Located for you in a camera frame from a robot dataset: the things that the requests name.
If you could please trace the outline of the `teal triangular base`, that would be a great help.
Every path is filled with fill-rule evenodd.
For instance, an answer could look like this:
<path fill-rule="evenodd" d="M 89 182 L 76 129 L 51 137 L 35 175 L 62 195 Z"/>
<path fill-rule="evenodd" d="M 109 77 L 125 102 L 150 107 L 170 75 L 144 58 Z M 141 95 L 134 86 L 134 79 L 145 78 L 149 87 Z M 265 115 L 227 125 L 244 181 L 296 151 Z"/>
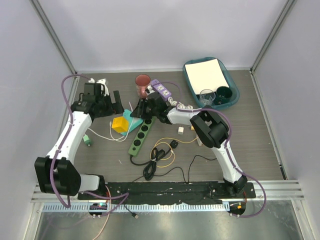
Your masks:
<path fill-rule="evenodd" d="M 134 129 L 139 127 L 143 120 L 141 118 L 131 117 L 131 111 L 128 109 L 125 109 L 122 116 L 128 121 L 129 126 L 129 133 L 131 133 Z"/>

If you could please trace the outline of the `green power strip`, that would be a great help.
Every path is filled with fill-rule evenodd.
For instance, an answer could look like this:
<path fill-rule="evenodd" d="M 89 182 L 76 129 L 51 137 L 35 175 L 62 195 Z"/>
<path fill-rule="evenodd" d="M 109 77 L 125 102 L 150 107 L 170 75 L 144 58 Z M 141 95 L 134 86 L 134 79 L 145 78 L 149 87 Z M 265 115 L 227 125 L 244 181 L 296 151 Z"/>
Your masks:
<path fill-rule="evenodd" d="M 144 141 L 146 140 L 148 132 L 150 131 L 155 120 L 156 118 L 152 117 L 150 119 L 146 119 L 143 121 L 140 129 L 137 132 L 137 135 L 135 136 L 130 148 L 128 149 L 129 155 L 134 157 L 138 155 L 140 148 L 142 147 Z"/>

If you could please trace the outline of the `purple power strip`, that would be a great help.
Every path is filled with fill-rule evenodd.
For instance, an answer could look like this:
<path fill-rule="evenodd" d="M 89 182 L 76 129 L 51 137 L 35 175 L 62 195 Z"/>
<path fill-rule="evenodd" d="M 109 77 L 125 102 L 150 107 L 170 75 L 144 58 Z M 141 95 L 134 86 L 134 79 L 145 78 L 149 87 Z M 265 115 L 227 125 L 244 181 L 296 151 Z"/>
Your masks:
<path fill-rule="evenodd" d="M 172 93 L 157 79 L 152 80 L 150 85 L 155 92 L 160 94 L 164 101 L 167 101 L 168 98 L 172 96 Z"/>

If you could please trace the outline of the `green small charger plug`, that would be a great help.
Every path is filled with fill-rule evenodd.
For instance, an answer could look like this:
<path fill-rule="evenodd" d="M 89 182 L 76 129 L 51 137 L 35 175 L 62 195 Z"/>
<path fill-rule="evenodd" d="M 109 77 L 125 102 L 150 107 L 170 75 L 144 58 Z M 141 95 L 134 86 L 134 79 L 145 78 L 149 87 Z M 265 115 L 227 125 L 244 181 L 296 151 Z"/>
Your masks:
<path fill-rule="evenodd" d="M 82 139 L 86 146 L 90 147 L 92 145 L 92 141 L 87 134 L 84 134 Z"/>

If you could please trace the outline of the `small white usb charger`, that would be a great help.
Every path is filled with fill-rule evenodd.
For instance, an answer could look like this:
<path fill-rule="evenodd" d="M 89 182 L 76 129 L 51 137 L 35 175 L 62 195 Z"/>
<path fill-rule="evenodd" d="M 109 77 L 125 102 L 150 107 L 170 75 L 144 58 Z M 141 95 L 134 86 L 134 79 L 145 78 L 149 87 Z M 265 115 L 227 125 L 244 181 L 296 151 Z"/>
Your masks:
<path fill-rule="evenodd" d="M 181 126 L 178 127 L 177 133 L 178 133 L 179 135 L 183 135 L 183 134 L 184 134 L 184 128 L 181 127 Z"/>

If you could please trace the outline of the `white cube adapter plug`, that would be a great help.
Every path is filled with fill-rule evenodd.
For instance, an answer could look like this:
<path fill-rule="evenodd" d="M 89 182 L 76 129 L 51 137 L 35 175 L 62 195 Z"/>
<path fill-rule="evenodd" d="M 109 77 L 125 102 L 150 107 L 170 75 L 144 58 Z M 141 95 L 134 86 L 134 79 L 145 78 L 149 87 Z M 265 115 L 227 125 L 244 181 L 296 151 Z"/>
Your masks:
<path fill-rule="evenodd" d="M 202 141 L 199 139 L 199 137 L 197 137 L 196 140 L 197 140 L 198 145 L 201 147 L 203 145 Z"/>

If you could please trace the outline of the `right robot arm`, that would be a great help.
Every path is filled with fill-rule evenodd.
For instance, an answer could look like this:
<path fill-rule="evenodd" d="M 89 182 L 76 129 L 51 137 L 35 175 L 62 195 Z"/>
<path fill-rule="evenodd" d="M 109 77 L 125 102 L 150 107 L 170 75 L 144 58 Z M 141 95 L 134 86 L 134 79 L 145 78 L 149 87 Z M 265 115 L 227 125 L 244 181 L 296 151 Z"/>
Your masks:
<path fill-rule="evenodd" d="M 232 152 L 232 129 L 225 115 L 209 105 L 195 109 L 173 106 L 154 90 L 147 93 L 146 104 L 151 116 L 164 124 L 192 126 L 203 145 L 214 153 L 222 169 L 226 193 L 233 198 L 243 193 L 248 179 Z"/>

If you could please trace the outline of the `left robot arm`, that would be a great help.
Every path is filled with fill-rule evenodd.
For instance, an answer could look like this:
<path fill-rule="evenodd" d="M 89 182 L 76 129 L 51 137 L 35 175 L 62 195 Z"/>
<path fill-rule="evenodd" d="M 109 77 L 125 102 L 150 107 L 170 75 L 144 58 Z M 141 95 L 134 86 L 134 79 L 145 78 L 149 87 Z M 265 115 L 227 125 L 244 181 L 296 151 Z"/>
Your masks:
<path fill-rule="evenodd" d="M 107 192 L 104 177 L 97 174 L 80 174 L 75 166 L 75 156 L 87 129 L 94 119 L 122 114 L 120 93 L 113 92 L 112 102 L 106 79 L 90 80 L 85 83 L 79 100 L 71 106 L 69 116 L 58 141 L 45 157 L 38 157 L 34 163 L 41 192 L 52 194 L 55 190 L 63 196 L 75 196 L 89 191 L 100 200 Z"/>

